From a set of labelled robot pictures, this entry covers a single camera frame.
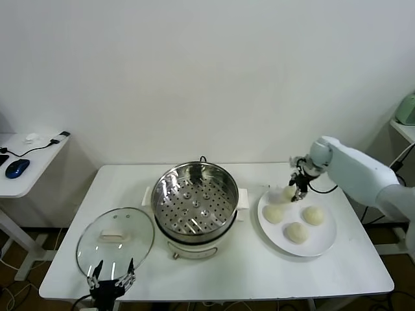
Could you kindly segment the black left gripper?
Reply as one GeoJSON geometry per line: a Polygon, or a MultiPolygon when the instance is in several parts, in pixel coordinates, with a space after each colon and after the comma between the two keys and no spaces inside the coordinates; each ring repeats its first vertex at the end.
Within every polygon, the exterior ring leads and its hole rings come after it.
{"type": "Polygon", "coordinates": [[[110,311],[113,310],[115,300],[125,294],[125,288],[130,288],[136,280],[134,260],[130,260],[127,274],[118,281],[109,280],[99,282],[102,266],[103,260],[94,268],[92,274],[87,276],[87,284],[92,288],[89,292],[94,300],[93,307],[98,311],[110,311]]]}

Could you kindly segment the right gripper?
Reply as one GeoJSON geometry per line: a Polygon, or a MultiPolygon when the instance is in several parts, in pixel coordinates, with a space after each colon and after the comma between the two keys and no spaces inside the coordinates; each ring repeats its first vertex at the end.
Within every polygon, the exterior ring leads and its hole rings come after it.
{"type": "MultiPolygon", "coordinates": [[[[321,175],[321,168],[316,166],[309,155],[295,156],[289,159],[290,167],[301,172],[304,176],[311,179],[316,179],[321,175]]],[[[298,174],[292,173],[290,175],[289,186],[295,188],[292,201],[303,200],[307,195],[307,182],[296,181],[298,174]]]]}

